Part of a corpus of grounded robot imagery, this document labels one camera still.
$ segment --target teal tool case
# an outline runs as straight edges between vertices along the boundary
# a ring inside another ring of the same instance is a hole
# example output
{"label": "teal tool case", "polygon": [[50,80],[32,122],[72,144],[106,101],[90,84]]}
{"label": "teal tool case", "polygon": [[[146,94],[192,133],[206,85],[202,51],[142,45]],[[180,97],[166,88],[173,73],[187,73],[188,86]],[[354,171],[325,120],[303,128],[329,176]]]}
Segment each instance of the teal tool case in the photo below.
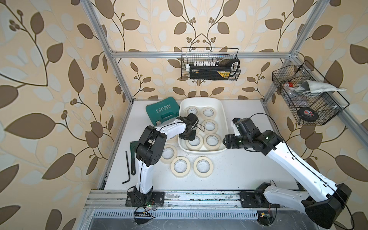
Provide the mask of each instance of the teal tool case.
{"label": "teal tool case", "polygon": [[179,105],[173,97],[147,105],[146,112],[154,126],[179,116]]}

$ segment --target white table surface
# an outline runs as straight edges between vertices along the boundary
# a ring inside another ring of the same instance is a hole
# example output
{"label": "white table surface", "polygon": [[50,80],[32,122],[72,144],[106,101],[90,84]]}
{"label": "white table surface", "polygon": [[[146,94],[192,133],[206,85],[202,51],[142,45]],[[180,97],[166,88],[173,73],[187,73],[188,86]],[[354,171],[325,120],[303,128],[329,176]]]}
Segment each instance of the white table surface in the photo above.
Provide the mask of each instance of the white table surface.
{"label": "white table surface", "polygon": [[[259,100],[222,100],[225,110],[229,134],[234,134],[230,122],[233,118],[250,117],[255,113],[264,113]],[[139,140],[145,127],[152,125],[145,107],[152,101],[135,101],[128,123],[125,127],[122,140],[117,150],[105,190],[126,190],[137,182],[137,171],[128,183],[127,160],[125,151],[128,151],[130,167],[130,142]],[[271,124],[265,115],[252,117],[252,121],[261,132],[272,130]],[[253,190],[263,182],[274,180],[278,187],[298,189],[295,179],[276,162],[262,153],[247,152],[244,149],[227,149],[216,155],[207,155],[213,163],[213,173],[207,178],[199,178],[193,170],[193,163],[200,155],[193,155],[183,151],[178,143],[174,145],[178,156],[188,158],[191,163],[189,174],[184,178],[175,177],[169,164],[161,161],[154,165],[154,190]]]}

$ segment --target white plastic tray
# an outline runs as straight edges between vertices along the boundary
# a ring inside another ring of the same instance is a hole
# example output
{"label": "white plastic tray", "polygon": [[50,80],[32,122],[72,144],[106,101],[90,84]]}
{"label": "white plastic tray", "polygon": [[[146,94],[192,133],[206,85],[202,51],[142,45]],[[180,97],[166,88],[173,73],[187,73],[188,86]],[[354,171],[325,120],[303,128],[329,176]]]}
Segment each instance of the white plastic tray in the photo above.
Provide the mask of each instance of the white plastic tray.
{"label": "white plastic tray", "polygon": [[[219,142],[221,142],[221,145],[219,149],[216,151],[209,151],[204,146],[202,146],[199,150],[193,151],[193,150],[188,149],[185,143],[185,140],[179,138],[178,142],[179,142],[180,148],[188,153],[199,154],[199,155],[216,154],[216,153],[225,151],[226,147],[222,143],[222,140],[225,138],[225,135],[228,134],[228,130],[227,130],[225,111],[224,111],[224,107],[222,106],[221,101],[216,98],[205,98],[205,97],[184,99],[180,103],[179,116],[186,116],[187,114],[185,114],[184,110],[189,106],[197,107],[199,109],[199,112],[202,111],[204,107],[212,107],[215,109],[216,117],[213,119],[217,123],[217,131],[215,134],[217,134],[220,137]],[[199,114],[197,115],[197,117],[199,120],[198,123],[202,124],[204,119],[201,116],[199,116]],[[205,137],[205,133],[199,129],[197,129],[196,135],[200,135],[202,138]]]}

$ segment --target robotic arm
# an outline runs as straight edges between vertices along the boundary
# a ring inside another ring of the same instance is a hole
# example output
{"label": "robotic arm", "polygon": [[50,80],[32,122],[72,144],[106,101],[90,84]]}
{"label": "robotic arm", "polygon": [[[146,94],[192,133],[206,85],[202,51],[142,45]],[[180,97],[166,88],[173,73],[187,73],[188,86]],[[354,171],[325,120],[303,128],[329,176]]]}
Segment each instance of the robotic arm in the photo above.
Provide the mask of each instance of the robotic arm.
{"label": "robotic arm", "polygon": [[323,176],[273,131],[261,133],[250,118],[234,118],[231,124],[235,134],[225,136],[223,144],[226,148],[253,148],[256,152],[262,152],[281,165],[306,189],[300,192],[263,183],[255,190],[256,201],[261,204],[266,199],[271,204],[293,208],[307,214],[319,226],[329,229],[345,208],[351,189],[345,184],[337,185]]}

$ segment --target black metal tool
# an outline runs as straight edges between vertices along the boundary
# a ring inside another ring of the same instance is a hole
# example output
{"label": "black metal tool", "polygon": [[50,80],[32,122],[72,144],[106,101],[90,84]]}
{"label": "black metal tool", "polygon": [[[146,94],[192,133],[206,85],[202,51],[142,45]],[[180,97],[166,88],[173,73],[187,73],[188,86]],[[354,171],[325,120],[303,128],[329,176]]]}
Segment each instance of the black metal tool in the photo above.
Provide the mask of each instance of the black metal tool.
{"label": "black metal tool", "polygon": [[125,151],[125,156],[127,157],[127,167],[128,167],[128,176],[129,179],[127,181],[124,181],[123,184],[127,183],[130,181],[130,170],[129,170],[129,160],[128,160],[128,151]]}
{"label": "black metal tool", "polygon": [[139,142],[138,141],[132,141],[130,142],[130,155],[131,155],[131,168],[132,168],[132,175],[135,175],[135,150],[138,146]]}

